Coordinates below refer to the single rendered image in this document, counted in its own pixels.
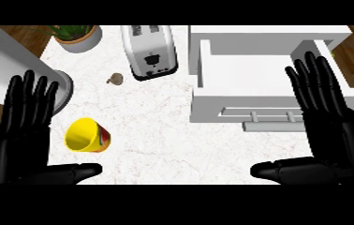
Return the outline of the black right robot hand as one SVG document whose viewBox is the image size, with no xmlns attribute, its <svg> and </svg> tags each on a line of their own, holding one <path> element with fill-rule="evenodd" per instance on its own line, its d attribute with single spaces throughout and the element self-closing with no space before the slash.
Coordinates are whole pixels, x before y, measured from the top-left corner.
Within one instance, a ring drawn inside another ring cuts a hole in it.
<svg viewBox="0 0 354 225">
<path fill-rule="evenodd" d="M 250 176 L 281 185 L 354 186 L 354 110 L 323 56 L 311 52 L 284 71 L 290 79 L 311 157 L 256 163 Z"/>
</svg>

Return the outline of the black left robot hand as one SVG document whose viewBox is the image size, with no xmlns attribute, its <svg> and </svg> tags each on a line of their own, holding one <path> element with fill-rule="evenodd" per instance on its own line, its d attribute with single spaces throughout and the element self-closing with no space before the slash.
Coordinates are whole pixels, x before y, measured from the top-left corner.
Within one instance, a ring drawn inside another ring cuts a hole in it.
<svg viewBox="0 0 354 225">
<path fill-rule="evenodd" d="M 0 122 L 0 185 L 75 185 L 102 173 L 97 163 L 48 165 L 50 124 L 59 83 L 10 78 Z"/>
</svg>

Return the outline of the yellow cup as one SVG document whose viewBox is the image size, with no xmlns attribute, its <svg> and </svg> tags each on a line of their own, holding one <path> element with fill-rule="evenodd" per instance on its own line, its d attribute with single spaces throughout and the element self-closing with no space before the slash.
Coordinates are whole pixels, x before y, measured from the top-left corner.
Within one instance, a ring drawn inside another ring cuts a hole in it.
<svg viewBox="0 0 354 225">
<path fill-rule="evenodd" d="M 94 119 L 79 118 L 65 134 L 65 145 L 75 152 L 102 152 L 110 144 L 110 133 Z"/>
</svg>

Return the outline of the white open drawer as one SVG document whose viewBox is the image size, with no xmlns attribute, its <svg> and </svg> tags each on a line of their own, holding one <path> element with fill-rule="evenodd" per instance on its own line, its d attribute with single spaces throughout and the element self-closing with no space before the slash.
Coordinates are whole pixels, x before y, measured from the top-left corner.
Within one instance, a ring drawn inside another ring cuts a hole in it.
<svg viewBox="0 0 354 225">
<path fill-rule="evenodd" d="M 189 121 L 239 123 L 246 132 L 302 132 L 301 110 L 284 68 L 304 58 L 305 52 L 327 59 L 346 105 L 354 109 L 354 88 L 321 40 L 302 41 L 289 55 L 214 55 L 211 42 L 202 40 Z"/>
</svg>

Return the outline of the white appliance with grey base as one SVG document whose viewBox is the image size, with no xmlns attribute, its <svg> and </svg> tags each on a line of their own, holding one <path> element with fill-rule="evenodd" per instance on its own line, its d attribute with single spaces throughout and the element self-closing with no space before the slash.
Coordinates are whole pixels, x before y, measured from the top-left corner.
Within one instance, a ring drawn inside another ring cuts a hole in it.
<svg viewBox="0 0 354 225">
<path fill-rule="evenodd" d="M 28 69 L 34 71 L 35 80 L 45 76 L 48 83 L 59 83 L 54 95 L 54 113 L 59 113 L 73 94 L 72 78 L 63 71 L 45 65 L 0 28 L 0 104 L 4 102 L 12 76 L 23 75 Z"/>
</svg>

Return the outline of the small brown garlic bulb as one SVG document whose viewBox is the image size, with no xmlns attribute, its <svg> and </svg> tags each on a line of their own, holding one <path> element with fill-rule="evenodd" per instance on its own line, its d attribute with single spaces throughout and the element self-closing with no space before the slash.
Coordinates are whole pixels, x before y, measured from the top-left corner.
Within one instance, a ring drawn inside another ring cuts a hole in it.
<svg viewBox="0 0 354 225">
<path fill-rule="evenodd" d="M 119 73 L 113 73 L 110 75 L 110 78 L 106 80 L 107 83 L 112 83 L 115 85 L 121 85 L 122 84 L 122 75 Z"/>
</svg>

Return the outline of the white cabinet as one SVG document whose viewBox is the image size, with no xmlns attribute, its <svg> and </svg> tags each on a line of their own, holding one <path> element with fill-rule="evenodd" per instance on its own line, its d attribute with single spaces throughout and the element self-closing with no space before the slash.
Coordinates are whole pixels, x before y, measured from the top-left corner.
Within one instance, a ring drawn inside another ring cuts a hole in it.
<svg viewBox="0 0 354 225">
<path fill-rule="evenodd" d="M 189 74 L 197 74 L 200 41 L 217 55 L 287 55 L 304 40 L 323 40 L 333 50 L 351 30 L 346 25 L 190 25 L 187 27 Z"/>
</svg>

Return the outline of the potted green plant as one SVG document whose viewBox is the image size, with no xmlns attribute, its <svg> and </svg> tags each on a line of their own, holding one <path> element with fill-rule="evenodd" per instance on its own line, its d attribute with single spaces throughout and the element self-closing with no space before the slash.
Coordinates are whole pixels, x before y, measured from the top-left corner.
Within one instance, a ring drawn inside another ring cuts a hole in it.
<svg viewBox="0 0 354 225">
<path fill-rule="evenodd" d="M 102 29 L 97 25 L 48 25 L 51 36 L 69 53 L 84 53 L 100 43 Z"/>
</svg>

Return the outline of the white toaster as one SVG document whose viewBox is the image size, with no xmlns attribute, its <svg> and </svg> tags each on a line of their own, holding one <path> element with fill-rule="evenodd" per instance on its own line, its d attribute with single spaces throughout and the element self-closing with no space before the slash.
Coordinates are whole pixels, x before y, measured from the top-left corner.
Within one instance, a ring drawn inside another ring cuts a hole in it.
<svg viewBox="0 0 354 225">
<path fill-rule="evenodd" d="M 121 39 L 137 81 L 159 78 L 177 71 L 177 52 L 168 25 L 122 25 Z"/>
</svg>

